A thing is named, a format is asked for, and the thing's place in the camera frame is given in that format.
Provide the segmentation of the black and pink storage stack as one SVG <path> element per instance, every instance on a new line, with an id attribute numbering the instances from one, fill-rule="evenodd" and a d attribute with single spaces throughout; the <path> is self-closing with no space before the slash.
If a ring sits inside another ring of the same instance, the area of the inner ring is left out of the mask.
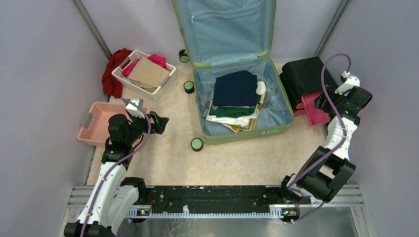
<path id="1" fill-rule="evenodd" d="M 315 99 L 323 92 L 323 66 L 319 57 L 310 57 L 285 63 L 279 74 L 294 116 L 306 116 L 310 126 L 331 121 L 328 113 L 315 107 Z"/>

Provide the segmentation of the green hard-shell suitcase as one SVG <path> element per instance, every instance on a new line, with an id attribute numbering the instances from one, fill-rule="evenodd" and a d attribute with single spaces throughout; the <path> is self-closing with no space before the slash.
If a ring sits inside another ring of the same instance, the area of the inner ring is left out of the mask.
<path id="1" fill-rule="evenodd" d="M 277 69 L 269 58 L 276 14 L 274 0 L 175 0 L 174 11 L 187 56 L 193 65 L 193 85 L 202 136 L 191 141 L 194 151 L 204 145 L 255 139 L 286 132 L 294 120 Z M 249 71 L 263 80 L 266 92 L 257 119 L 248 127 L 205 120 L 217 77 Z"/>

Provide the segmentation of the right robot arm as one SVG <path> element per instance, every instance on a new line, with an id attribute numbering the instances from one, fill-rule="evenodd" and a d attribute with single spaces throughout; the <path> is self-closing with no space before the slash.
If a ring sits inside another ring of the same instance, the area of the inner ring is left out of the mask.
<path id="1" fill-rule="evenodd" d="M 356 169 L 349 160 L 350 140 L 360 124 L 358 113 L 371 99 L 372 94 L 359 86 L 342 94 L 328 89 L 315 99 L 315 107 L 331 118 L 326 144 L 317 148 L 294 179 L 284 178 L 281 191 L 286 200 L 300 200 L 298 188 L 325 203 L 338 194 Z"/>

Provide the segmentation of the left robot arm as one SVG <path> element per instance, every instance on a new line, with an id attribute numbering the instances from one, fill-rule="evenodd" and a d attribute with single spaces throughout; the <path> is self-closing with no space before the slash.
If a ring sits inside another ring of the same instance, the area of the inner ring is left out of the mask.
<path id="1" fill-rule="evenodd" d="M 75 222 L 65 225 L 66 237 L 115 237 L 131 206 L 146 198 L 145 181 L 126 177 L 131 159 L 151 134 L 162 134 L 169 118 L 151 111 L 142 116 L 116 114 L 109 118 L 99 177 Z"/>

